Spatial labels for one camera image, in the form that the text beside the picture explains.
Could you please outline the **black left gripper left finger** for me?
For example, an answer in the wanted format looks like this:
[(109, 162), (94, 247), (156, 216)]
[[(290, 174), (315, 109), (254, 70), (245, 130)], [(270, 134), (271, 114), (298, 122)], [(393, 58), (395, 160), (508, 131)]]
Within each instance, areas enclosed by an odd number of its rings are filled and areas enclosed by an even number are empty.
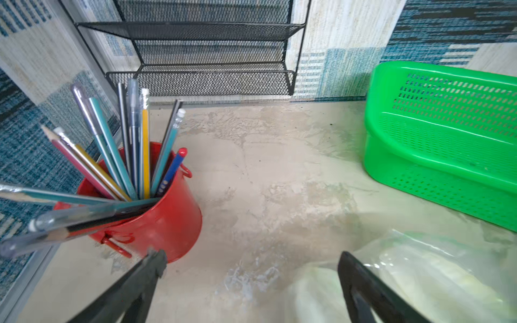
[(163, 250), (150, 250), (145, 258), (69, 321), (145, 322), (166, 265)]

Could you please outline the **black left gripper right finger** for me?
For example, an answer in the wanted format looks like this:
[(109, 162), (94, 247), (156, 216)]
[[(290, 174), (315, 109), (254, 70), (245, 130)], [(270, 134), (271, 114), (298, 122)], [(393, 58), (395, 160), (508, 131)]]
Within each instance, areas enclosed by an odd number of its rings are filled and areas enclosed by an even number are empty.
[(352, 322), (427, 322), (353, 254), (342, 252), (337, 272)]

